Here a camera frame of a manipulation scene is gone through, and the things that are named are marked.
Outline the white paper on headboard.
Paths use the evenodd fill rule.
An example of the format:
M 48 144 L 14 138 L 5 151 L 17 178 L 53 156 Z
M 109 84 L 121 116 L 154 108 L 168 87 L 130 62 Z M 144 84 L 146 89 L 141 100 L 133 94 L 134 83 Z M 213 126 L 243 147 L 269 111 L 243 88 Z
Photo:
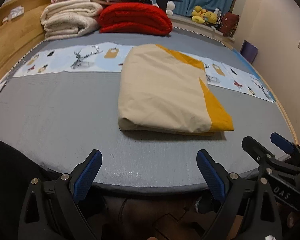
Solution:
M 21 16 L 24 14 L 24 7 L 19 5 L 13 8 L 9 15 L 2 20 L 2 24 L 6 24 L 7 22 L 11 22 L 11 20 Z

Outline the yellow plush toys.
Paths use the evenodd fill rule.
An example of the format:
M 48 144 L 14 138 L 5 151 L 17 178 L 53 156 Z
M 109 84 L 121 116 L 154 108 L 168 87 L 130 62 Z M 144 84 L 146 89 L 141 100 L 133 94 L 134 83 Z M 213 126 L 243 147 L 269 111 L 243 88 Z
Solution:
M 218 23 L 218 16 L 214 12 L 208 11 L 199 5 L 194 7 L 191 16 L 194 23 L 202 25 L 215 25 Z

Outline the purple box by wall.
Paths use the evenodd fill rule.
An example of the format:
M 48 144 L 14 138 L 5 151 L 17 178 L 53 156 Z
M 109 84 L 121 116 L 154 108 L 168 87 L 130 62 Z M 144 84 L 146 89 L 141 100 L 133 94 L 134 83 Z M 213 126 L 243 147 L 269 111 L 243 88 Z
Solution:
M 247 40 L 243 41 L 242 47 L 240 49 L 240 54 L 250 63 L 253 64 L 257 54 L 258 48 Z

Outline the white plush toy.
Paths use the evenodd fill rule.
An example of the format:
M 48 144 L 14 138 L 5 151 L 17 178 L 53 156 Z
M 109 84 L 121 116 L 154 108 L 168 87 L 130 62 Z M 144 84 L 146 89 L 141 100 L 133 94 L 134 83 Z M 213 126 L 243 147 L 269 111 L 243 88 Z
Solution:
M 173 1 L 168 1 L 166 5 L 166 14 L 173 15 L 173 10 L 175 9 L 175 3 Z

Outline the lamp print bed sheet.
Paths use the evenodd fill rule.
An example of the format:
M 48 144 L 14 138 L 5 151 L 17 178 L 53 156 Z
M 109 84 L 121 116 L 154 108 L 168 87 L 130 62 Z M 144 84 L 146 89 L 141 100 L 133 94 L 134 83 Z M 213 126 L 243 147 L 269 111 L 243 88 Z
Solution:
M 105 42 L 88 46 L 41 50 L 19 67 L 13 76 L 60 72 L 120 72 L 132 48 L 133 46 Z M 191 53 L 186 53 L 186 55 L 203 63 L 208 84 L 266 101 L 274 101 L 270 91 L 256 75 L 208 57 Z

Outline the dark red plush cushion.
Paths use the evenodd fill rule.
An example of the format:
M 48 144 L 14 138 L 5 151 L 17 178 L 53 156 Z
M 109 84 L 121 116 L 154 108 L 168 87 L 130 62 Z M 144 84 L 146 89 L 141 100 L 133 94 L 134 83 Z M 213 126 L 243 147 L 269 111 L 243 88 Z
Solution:
M 219 31 L 225 37 L 233 37 L 239 23 L 239 15 L 227 12 L 221 18 L 221 27 Z

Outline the cream folded blanket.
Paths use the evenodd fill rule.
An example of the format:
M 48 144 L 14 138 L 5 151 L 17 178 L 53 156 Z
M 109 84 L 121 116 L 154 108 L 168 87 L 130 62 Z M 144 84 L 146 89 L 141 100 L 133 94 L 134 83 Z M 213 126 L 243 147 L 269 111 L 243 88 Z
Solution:
M 91 0 L 66 0 L 48 5 L 40 16 L 47 41 L 80 37 L 98 29 L 102 5 Z

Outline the red folded quilt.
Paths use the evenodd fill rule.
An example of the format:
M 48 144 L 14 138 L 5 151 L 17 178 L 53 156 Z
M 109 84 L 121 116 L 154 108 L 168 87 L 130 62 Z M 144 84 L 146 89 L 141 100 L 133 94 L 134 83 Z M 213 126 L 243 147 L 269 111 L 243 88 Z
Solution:
M 98 17 L 100 33 L 131 33 L 167 36 L 173 25 L 159 7 L 143 3 L 117 3 L 106 7 Z

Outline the beige and yellow hooded garment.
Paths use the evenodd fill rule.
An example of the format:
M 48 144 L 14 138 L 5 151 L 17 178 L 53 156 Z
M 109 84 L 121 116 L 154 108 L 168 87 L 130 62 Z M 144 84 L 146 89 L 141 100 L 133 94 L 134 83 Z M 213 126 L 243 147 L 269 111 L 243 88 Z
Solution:
M 122 131 L 204 135 L 233 131 L 230 114 L 208 88 L 202 61 L 159 44 L 133 47 L 121 70 Z

